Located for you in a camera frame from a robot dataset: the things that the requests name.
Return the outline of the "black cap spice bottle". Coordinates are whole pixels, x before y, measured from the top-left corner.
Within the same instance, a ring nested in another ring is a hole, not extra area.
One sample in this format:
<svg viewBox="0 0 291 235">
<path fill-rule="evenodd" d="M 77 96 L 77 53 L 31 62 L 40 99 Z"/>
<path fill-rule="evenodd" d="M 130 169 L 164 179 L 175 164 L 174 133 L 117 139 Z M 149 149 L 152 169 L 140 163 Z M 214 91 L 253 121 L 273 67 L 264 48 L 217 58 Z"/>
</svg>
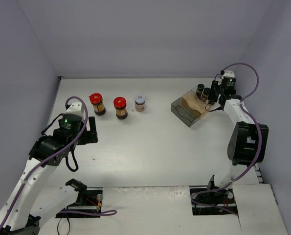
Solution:
<svg viewBox="0 0 291 235">
<path fill-rule="evenodd" d="M 203 93 L 203 90 L 204 90 L 204 84 L 200 83 L 197 85 L 197 89 L 196 89 L 196 96 L 198 98 L 201 97 L 202 93 Z"/>
<path fill-rule="evenodd" d="M 200 96 L 200 100 L 202 102 L 206 102 L 208 100 L 209 94 L 210 94 L 210 88 L 204 88 L 204 90 Z"/>
</svg>

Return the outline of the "red lid chili sauce jar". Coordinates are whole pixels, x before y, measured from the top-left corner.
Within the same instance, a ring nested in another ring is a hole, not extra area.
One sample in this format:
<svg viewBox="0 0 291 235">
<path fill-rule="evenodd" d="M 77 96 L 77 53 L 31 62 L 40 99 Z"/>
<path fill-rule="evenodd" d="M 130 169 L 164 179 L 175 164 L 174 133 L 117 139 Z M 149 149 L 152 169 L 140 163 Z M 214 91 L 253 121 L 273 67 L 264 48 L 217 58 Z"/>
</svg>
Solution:
<svg viewBox="0 0 291 235">
<path fill-rule="evenodd" d="M 106 108 L 103 103 L 103 98 L 100 93 L 93 93 L 89 96 L 90 102 L 93 106 L 94 112 L 98 116 L 102 116 L 106 112 Z"/>
</svg>

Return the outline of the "white lid sauce jar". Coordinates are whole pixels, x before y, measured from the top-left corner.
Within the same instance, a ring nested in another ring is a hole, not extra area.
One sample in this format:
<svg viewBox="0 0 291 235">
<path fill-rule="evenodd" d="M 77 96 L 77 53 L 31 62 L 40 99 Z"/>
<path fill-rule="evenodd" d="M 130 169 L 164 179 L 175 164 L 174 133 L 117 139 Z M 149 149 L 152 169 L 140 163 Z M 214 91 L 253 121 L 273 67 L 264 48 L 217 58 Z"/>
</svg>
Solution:
<svg viewBox="0 0 291 235">
<path fill-rule="evenodd" d="M 138 94 L 134 98 L 134 103 L 135 110 L 138 112 L 143 112 L 145 110 L 146 97 L 142 94 Z"/>
</svg>

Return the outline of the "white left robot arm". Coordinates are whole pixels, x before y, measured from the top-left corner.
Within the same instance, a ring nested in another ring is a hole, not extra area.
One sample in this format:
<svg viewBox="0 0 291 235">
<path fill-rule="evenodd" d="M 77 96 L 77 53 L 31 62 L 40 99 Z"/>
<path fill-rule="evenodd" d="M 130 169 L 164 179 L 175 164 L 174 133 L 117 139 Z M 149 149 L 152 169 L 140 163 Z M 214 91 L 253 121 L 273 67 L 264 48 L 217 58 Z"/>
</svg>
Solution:
<svg viewBox="0 0 291 235">
<path fill-rule="evenodd" d="M 22 176 L 0 209 L 0 235 L 37 235 L 63 209 L 86 201 L 87 186 L 70 179 L 55 195 L 33 208 L 46 181 L 62 160 L 74 157 L 76 146 L 98 142 L 95 118 L 89 116 L 83 100 L 74 99 L 75 102 L 66 103 L 66 111 L 56 117 L 59 127 L 53 134 L 46 135 L 44 129 L 30 150 Z"/>
</svg>

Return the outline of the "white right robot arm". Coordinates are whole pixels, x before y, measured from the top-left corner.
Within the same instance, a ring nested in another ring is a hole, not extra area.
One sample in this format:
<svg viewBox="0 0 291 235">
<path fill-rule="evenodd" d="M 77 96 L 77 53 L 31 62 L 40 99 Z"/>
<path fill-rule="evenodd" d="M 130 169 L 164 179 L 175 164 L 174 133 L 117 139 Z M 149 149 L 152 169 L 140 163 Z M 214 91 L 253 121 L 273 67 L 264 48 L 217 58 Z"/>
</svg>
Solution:
<svg viewBox="0 0 291 235">
<path fill-rule="evenodd" d="M 217 101 L 219 107 L 213 111 L 224 111 L 234 124 L 234 129 L 227 147 L 231 166 L 224 169 L 223 174 L 214 175 L 214 182 L 218 185 L 205 189 L 205 196 L 211 202 L 222 197 L 221 188 L 240 180 L 254 165 L 264 160 L 269 135 L 268 126 L 260 124 L 245 107 L 247 96 L 237 95 L 234 72 L 224 69 L 219 76 L 221 82 L 212 82 L 210 101 Z"/>
</svg>

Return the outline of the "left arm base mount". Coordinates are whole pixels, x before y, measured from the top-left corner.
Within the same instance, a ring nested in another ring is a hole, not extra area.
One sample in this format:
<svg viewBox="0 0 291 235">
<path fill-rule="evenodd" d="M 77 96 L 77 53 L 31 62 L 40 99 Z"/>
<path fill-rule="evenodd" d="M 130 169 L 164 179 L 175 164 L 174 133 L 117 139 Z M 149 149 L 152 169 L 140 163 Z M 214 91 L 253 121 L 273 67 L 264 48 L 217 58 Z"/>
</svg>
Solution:
<svg viewBox="0 0 291 235">
<path fill-rule="evenodd" d="M 55 218 L 100 218 L 99 215 L 92 215 L 101 212 L 102 202 L 98 200 L 98 195 L 103 195 L 102 188 L 88 188 L 81 199 L 63 209 L 64 211 L 86 212 L 89 215 L 74 212 L 58 213 Z"/>
</svg>

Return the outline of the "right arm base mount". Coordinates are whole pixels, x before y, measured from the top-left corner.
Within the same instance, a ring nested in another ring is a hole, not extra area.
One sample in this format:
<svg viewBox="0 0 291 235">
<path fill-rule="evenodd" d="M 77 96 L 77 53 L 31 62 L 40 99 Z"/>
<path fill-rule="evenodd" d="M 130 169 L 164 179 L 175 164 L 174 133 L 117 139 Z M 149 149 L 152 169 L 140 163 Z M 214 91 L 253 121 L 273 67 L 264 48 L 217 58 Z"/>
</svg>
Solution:
<svg viewBox="0 0 291 235">
<path fill-rule="evenodd" d="M 202 215 L 238 215 L 238 209 L 231 188 L 223 189 L 217 192 L 201 193 L 197 199 L 193 199 L 192 214 L 194 216 Z"/>
</svg>

